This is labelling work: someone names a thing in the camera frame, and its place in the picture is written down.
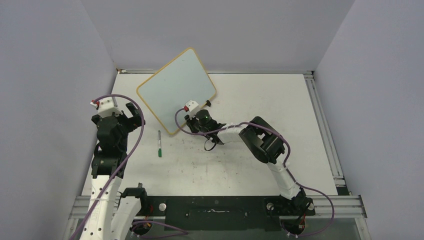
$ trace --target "gray wall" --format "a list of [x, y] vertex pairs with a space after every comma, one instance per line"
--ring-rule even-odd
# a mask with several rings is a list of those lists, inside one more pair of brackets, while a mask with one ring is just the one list
[[354, 0], [82, 0], [121, 69], [188, 47], [209, 70], [313, 70]]
[[424, 1], [356, 0], [315, 79], [373, 240], [424, 239]]
[[0, 3], [1, 239], [61, 239], [113, 63], [79, 0]]

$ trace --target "whiteboard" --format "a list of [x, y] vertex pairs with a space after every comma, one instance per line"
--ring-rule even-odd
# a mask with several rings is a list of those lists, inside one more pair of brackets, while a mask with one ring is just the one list
[[[138, 86], [137, 93], [168, 134], [173, 135], [179, 130], [175, 113], [190, 100], [203, 107], [217, 89], [195, 50], [187, 48]], [[177, 117], [180, 125], [186, 123], [184, 116]]]
[[[203, 136], [179, 131], [162, 135], [161, 124], [143, 104], [135, 88], [151, 74], [118, 74], [112, 93], [134, 99], [146, 125], [140, 145], [129, 159], [120, 191], [143, 183], [152, 196], [276, 196], [278, 186], [267, 165], [241, 142], [204, 151]], [[299, 183], [328, 195], [337, 195], [309, 92], [302, 74], [210, 74], [218, 93], [208, 107], [220, 123], [239, 123], [261, 116], [290, 143], [289, 168]], [[116, 98], [122, 108], [126, 100]], [[130, 150], [138, 138], [128, 136]], [[83, 195], [90, 195], [91, 170]], [[308, 195], [317, 195], [306, 190]]]

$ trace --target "bolt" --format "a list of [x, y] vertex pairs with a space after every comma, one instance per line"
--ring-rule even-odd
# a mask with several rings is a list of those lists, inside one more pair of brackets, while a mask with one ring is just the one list
[[165, 209], [167, 209], [167, 205], [165, 204], [165, 203], [161, 203], [161, 204], [159, 204], [159, 210], [160, 211], [165, 211]]
[[274, 204], [273, 204], [272, 202], [269, 202], [269, 203], [266, 205], [266, 209], [268, 209], [268, 210], [274, 210]]
[[307, 209], [311, 210], [311, 211], [314, 210], [314, 208], [315, 207], [314, 207], [314, 204], [312, 202], [310, 203], [309, 207], [307, 207]]

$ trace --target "purple cable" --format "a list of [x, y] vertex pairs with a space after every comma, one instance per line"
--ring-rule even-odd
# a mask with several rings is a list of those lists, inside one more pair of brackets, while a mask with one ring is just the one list
[[[100, 96], [96, 99], [94, 99], [93, 101], [96, 103], [97, 101], [104, 99], [104, 98], [108, 98], [108, 97], [118, 97], [118, 98], [123, 98], [126, 99], [128, 101], [130, 101], [131, 103], [133, 103], [136, 107], [137, 110], [140, 111], [140, 117], [141, 117], [141, 130], [140, 130], [140, 135], [138, 136], [137, 141], [134, 144], [134, 147], [131, 149], [131, 151], [128, 153], [128, 155], [126, 156], [126, 158], [122, 161], [122, 163], [116, 168], [116, 170], [112, 173], [112, 175], [110, 175], [109, 180], [107, 180], [106, 184], [104, 185], [104, 187], [101, 189], [100, 193], [98, 194], [98, 196], [96, 197], [97, 199], [100, 199], [100, 197], [102, 197], [103, 193], [106, 191], [106, 188], [109, 186], [109, 184], [112, 182], [112, 180], [114, 179], [114, 177], [118, 174], [119, 170], [121, 170], [121, 168], [128, 162], [128, 159], [131, 157], [131, 155], [133, 154], [133, 152], [136, 150], [137, 146], [140, 143], [140, 140], [142, 139], [143, 136], [143, 131], [145, 129], [145, 120], [144, 120], [144, 116], [143, 116], [143, 112], [142, 109], [140, 108], [140, 106], [131, 98], [121, 95], [121, 94], [108, 94], [108, 95], [103, 95]], [[81, 229], [84, 227], [84, 225], [86, 224], [87, 220], [89, 219], [89, 216], [92, 214], [94, 208], [96, 207], [97, 203], [99, 202], [99, 200], [95, 200], [93, 202], [93, 204], [91, 205], [90, 209], [88, 210], [87, 214], [85, 215], [84, 219], [82, 219], [82, 222], [79, 224], [79, 226], [76, 228], [76, 230], [73, 232], [73, 234], [70, 236], [69, 240], [73, 240], [77, 234], [81, 231]]]
[[244, 122], [240, 122], [239, 124], [237, 124], [237, 125], [232, 125], [232, 126], [229, 126], [229, 127], [224, 127], [224, 128], [220, 128], [220, 129], [216, 129], [216, 130], [213, 130], [213, 131], [208, 131], [208, 132], [202, 132], [202, 133], [193, 133], [193, 132], [189, 132], [189, 131], [186, 131], [186, 130], [184, 130], [179, 124], [178, 124], [178, 121], [177, 121], [177, 115], [178, 115], [178, 113], [179, 112], [181, 112], [181, 111], [184, 111], [184, 108], [181, 108], [181, 109], [179, 109], [178, 111], [176, 111], [176, 113], [175, 113], [175, 116], [174, 116], [174, 120], [175, 120], [175, 124], [176, 124], [176, 126], [183, 132], [183, 133], [186, 133], [186, 134], [189, 134], [189, 135], [196, 135], [196, 136], [204, 136], [204, 135], [207, 135], [207, 134], [214, 134], [214, 133], [217, 133], [217, 132], [220, 132], [220, 131], [223, 131], [223, 130], [226, 130], [226, 129], [228, 129], [228, 128], [237, 128], [237, 127], [240, 127], [241, 125], [250, 125], [250, 126], [253, 126], [253, 127], [255, 127], [255, 128], [259, 128], [259, 129], [262, 129], [262, 130], [265, 130], [265, 131], [267, 131], [267, 132], [270, 132], [270, 133], [272, 133], [272, 134], [274, 134], [274, 135], [276, 135], [279, 139], [281, 139], [281, 141], [287, 146], [287, 155], [285, 156], [285, 158], [284, 158], [284, 160], [282, 161], [282, 165], [283, 165], [283, 167], [284, 168], [286, 168], [287, 169], [287, 173], [290, 175], [290, 177], [291, 177], [291, 179], [293, 179], [293, 181], [299, 186], [299, 187], [301, 187], [301, 188], [304, 188], [304, 189], [307, 189], [307, 190], [311, 190], [311, 191], [314, 191], [314, 192], [316, 192], [316, 193], [319, 193], [319, 194], [321, 194], [322, 196], [324, 196], [326, 199], [328, 199], [328, 201], [330, 202], [330, 205], [331, 205], [331, 218], [330, 218], [330, 221], [327, 223], [327, 225], [325, 225], [322, 229], [320, 229], [320, 230], [318, 230], [318, 231], [314, 231], [314, 232], [310, 232], [310, 233], [306, 233], [306, 234], [302, 234], [302, 235], [298, 235], [298, 237], [308, 237], [308, 236], [312, 236], [312, 235], [315, 235], [315, 234], [319, 234], [319, 233], [321, 233], [321, 232], [323, 232], [324, 230], [326, 230], [332, 223], [333, 223], [333, 221], [334, 221], [334, 214], [335, 214], [335, 209], [334, 209], [334, 204], [333, 204], [333, 201], [330, 199], [330, 197], [329, 196], [327, 196], [325, 193], [323, 193], [322, 191], [320, 191], [320, 190], [318, 190], [318, 189], [315, 189], [315, 188], [311, 188], [311, 187], [307, 187], [307, 186], [304, 186], [304, 185], [302, 185], [302, 184], [300, 184], [300, 183], [298, 183], [297, 181], [296, 181], [296, 178], [295, 178], [295, 176], [293, 176], [293, 174], [292, 174], [292, 172], [287, 168], [287, 166], [286, 166], [286, 162], [287, 162], [287, 160], [289, 159], [289, 156], [290, 156], [290, 153], [291, 153], [291, 148], [290, 148], [290, 145], [289, 145], [289, 143], [284, 139], [284, 137], [281, 135], [281, 134], [279, 134], [277, 131], [274, 131], [274, 130], [272, 130], [272, 129], [269, 129], [269, 128], [266, 128], [266, 127], [264, 127], [264, 126], [261, 126], [261, 125], [258, 125], [258, 124], [255, 124], [255, 123], [252, 123], [252, 122], [246, 122], [246, 121], [244, 121]]
[[168, 235], [162, 235], [162, 236], [144, 236], [144, 235], [141, 235], [140, 238], [142, 238], [142, 239], [163, 239], [163, 238], [168, 238], [168, 237], [174, 237], [174, 236], [181, 236], [181, 235], [188, 235], [189, 234], [188, 231], [183, 230], [179, 227], [171, 226], [171, 225], [168, 225], [168, 224], [160, 222], [160, 221], [151, 221], [151, 220], [141, 220], [141, 221], [133, 222], [132, 225], [134, 227], [132, 228], [131, 231], [134, 232], [134, 230], [136, 228], [138, 228], [141, 224], [147, 224], [147, 223], [161, 225], [161, 226], [171, 228], [171, 229], [174, 229], [174, 230], [177, 230], [177, 231], [180, 231], [180, 232], [179, 233], [172, 233], [172, 234], [168, 234]]

